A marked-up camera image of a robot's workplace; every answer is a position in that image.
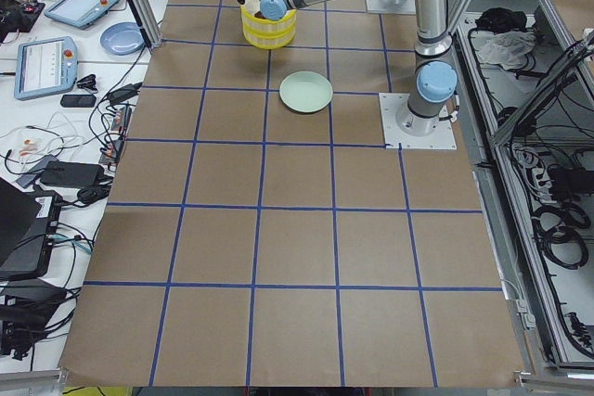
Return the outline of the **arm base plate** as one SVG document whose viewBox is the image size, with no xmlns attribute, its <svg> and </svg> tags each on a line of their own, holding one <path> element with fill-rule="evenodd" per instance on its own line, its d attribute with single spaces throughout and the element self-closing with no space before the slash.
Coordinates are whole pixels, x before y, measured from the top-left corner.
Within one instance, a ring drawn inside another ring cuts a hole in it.
<svg viewBox="0 0 594 396">
<path fill-rule="evenodd" d="M 389 149 L 456 150 L 457 143 L 446 106 L 426 119 L 408 108 L 409 94 L 379 93 L 384 145 Z"/>
<path fill-rule="evenodd" d="M 416 14 L 415 0 L 366 0 L 366 6 L 374 14 Z"/>
</svg>

